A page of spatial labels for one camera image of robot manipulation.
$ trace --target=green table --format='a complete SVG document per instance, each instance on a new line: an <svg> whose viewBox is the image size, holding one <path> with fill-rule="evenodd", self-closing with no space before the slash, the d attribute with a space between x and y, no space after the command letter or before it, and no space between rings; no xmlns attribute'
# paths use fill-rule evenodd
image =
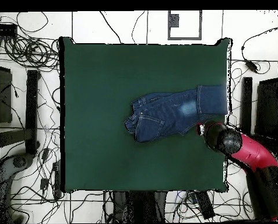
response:
<svg viewBox="0 0 278 224"><path fill-rule="evenodd" d="M227 38L213 46L73 44L60 38L65 190L225 191L224 156L209 150L194 128L185 136L137 143L124 121L132 114L130 103L142 95L226 87L230 47Z"/></svg>

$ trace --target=black cable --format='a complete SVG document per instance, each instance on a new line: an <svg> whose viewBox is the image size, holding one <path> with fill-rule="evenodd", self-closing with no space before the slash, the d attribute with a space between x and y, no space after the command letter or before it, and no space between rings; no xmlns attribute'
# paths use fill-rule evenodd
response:
<svg viewBox="0 0 278 224"><path fill-rule="evenodd" d="M60 89L60 87L56 88L56 89L53 91L53 93L52 93L52 100L53 100L56 104L60 104L60 102L55 101L55 98L54 98L54 93L55 93L58 89Z"/></svg>
<svg viewBox="0 0 278 224"><path fill-rule="evenodd" d="M75 208L75 209L72 211L71 223L72 223L72 221L73 221L73 213L74 213L77 209L79 209L79 208L85 203L85 200L87 199L87 197L92 196L92 195L94 195L94 196L101 196L101 195L103 195L103 193L101 193L101 194L94 194L94 193L87 194L87 195L85 196L83 202L82 202L77 208Z"/></svg>
<svg viewBox="0 0 278 224"><path fill-rule="evenodd" d="M105 18L105 16L104 16L104 14L102 13L102 11L99 11L99 12L100 12L101 15L103 16L103 18L104 18L106 24L108 24L108 21L107 21L107 19ZM117 35L117 33L114 31L114 29L110 26L110 24L108 24L108 27L113 31L114 34L116 34L116 36L117 36L118 39L119 39L120 44L122 44L122 43L121 43L121 40L120 40L120 37Z"/></svg>
<svg viewBox="0 0 278 224"><path fill-rule="evenodd" d="M45 197L43 197L42 195L40 195L39 193L37 193L36 191L34 191L31 187L26 186L26 185L23 186L23 187L15 194L15 196L18 195L18 193L19 193L23 188L28 188L29 190L31 190L32 192L34 192L37 196L39 196L40 198L46 200L47 202L50 202L50 203L55 203L55 202L56 202L55 200L46 199Z"/></svg>
<svg viewBox="0 0 278 224"><path fill-rule="evenodd" d="M139 17L138 17L137 20L136 20L136 23L138 22L138 20L140 19L140 17L141 17L144 13L145 13L145 10L143 11L142 14L139 15ZM135 23L135 25L133 26L133 29L132 29L132 40L133 40L134 43L135 43L135 40L133 39L133 31L134 31L134 29L135 29L135 27L136 27L136 23Z"/></svg>
<svg viewBox="0 0 278 224"><path fill-rule="evenodd" d="M245 204L244 204L244 198L245 196L248 194L248 191L246 193L244 193L244 195L242 196L242 207L244 209L244 214L246 214L246 216L248 217L249 220L251 220L251 218L248 216L247 214L247 209L245 208Z"/></svg>
<svg viewBox="0 0 278 224"><path fill-rule="evenodd" d="M43 222L47 221L48 219L45 219L45 218L48 216L48 214L49 214L50 212L52 212L55 208L57 208L57 210L59 210L61 204L62 204L62 202L61 202L59 205L54 206L54 207L43 217L43 219L41 220L41 222L38 223L38 224L43 224ZM55 215L55 213L57 212L57 210L56 210L53 214L51 214L50 219L51 219L51 217L52 217L53 215Z"/></svg>
<svg viewBox="0 0 278 224"><path fill-rule="evenodd" d="M41 29L43 29L43 28L48 24L48 18L47 18L47 16L45 15L44 12L41 12L41 13L44 15L44 17L46 18L47 22L43 25L43 27L41 27L41 28L39 28L39 29L37 29L37 30L29 31L29 30L26 30L26 29L22 28L22 26L19 24L19 20L18 20L19 15L21 14L21 12L19 12L19 13L16 15L16 23L17 23L17 25L20 27L21 30L24 30L25 32L28 32L28 33L35 33L35 32L37 32L37 31L40 31Z"/></svg>
<svg viewBox="0 0 278 224"><path fill-rule="evenodd" d="M262 34L266 34L266 33L268 33L268 32L271 32L271 31L273 31L273 30L276 30L276 29L278 29L278 27L274 27L274 28L272 28L272 29L269 29L269 30L267 30L267 31L264 31L263 33L259 33L259 34L256 34L256 35L254 35L254 36L248 38L248 39L244 42L244 44L242 45L242 47L241 47L241 54L242 54L243 59L247 61L247 59L244 57L244 48L245 48L245 43L246 43L247 41L249 41L249 40L252 39L252 38L258 37L258 36L260 36L260 35L262 35Z"/></svg>

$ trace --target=blue jeans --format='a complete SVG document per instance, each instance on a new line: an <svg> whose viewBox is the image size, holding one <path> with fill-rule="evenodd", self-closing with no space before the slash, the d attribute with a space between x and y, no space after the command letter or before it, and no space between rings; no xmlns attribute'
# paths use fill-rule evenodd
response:
<svg viewBox="0 0 278 224"><path fill-rule="evenodd" d="M197 123L228 113L224 85L198 86L180 93L151 93L131 105L133 114L124 124L137 142L184 135Z"/></svg>

